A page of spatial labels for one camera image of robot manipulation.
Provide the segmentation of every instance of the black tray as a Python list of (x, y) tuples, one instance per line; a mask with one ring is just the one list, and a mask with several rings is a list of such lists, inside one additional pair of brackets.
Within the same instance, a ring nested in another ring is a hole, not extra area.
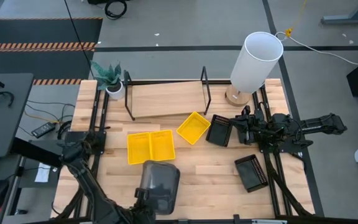
[(232, 125), (229, 124), (229, 119), (214, 114), (209, 127), (206, 140), (218, 146), (227, 147), (229, 143)]
[(265, 174), (255, 154), (234, 161), (242, 184), (248, 193), (268, 185)]

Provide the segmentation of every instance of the white cable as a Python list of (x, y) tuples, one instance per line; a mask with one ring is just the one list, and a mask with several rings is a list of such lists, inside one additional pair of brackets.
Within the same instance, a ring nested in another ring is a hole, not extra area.
[[(277, 32), (276, 35), (275, 35), (276, 37), (277, 37), (277, 34), (284, 34), (285, 38), (282, 39), (281, 41), (287, 39), (287, 36), (285, 35), (284, 32)], [(335, 56), (335, 57), (337, 57), (337, 58), (340, 58), (340, 59), (344, 60), (345, 62), (351, 63), (351, 64), (353, 64), (353, 65), (358, 65), (358, 63), (351, 62), (350, 60), (348, 60), (348, 59), (346, 59), (346, 58), (343, 58), (343, 57), (341, 57), (341, 56), (338, 56), (338, 55), (336, 55), (336, 54), (329, 53), (329, 52), (322, 52), (322, 51), (316, 50), (316, 49), (314, 49), (314, 48), (311, 48), (311, 47), (307, 46), (306, 44), (302, 44), (301, 42), (295, 40), (295, 39), (292, 38), (292, 37), (289, 37), (289, 38), (290, 38), (292, 41), (294, 41), (295, 43), (297, 43), (297, 44), (299, 44), (299, 45), (302, 45), (302, 46), (304, 46), (304, 47), (307, 47), (307, 48), (309, 48), (310, 50), (315, 51), (315, 52), (317, 52), (317, 53), (332, 55), (332, 56)]]

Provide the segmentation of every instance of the potted plant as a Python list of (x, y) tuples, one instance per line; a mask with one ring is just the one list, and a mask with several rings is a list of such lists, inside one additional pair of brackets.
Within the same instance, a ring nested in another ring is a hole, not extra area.
[(109, 96), (115, 100), (119, 100), (125, 96), (125, 88), (120, 79), (121, 66), (115, 69), (110, 65), (109, 70), (103, 69), (98, 63), (91, 61), (93, 68), (99, 73), (94, 78), (98, 81), (98, 90), (106, 90)]

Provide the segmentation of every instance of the yellow container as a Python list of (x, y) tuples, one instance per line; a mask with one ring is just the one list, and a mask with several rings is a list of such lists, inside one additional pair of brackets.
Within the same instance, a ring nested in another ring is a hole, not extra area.
[(211, 123), (197, 112), (192, 114), (177, 129), (177, 133), (190, 144), (195, 144)]
[(128, 134), (128, 164), (175, 159), (172, 130)]

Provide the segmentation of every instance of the black desk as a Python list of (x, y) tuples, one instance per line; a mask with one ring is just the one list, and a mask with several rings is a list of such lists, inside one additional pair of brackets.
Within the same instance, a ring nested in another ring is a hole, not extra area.
[[(5, 88), (0, 89), (0, 91), (10, 91), (15, 95), (15, 100), (10, 108), (7, 107), (9, 98), (0, 96), (0, 180), (16, 174), (21, 160), (21, 156), (18, 154), (6, 155), (11, 150), (14, 142), (25, 103), (29, 97), (32, 80), (33, 75), (29, 73), (0, 74), (0, 81), (5, 84)], [(13, 188), (14, 179), (14, 176), (9, 178), (8, 194), (4, 205), (0, 209), (0, 223)]]

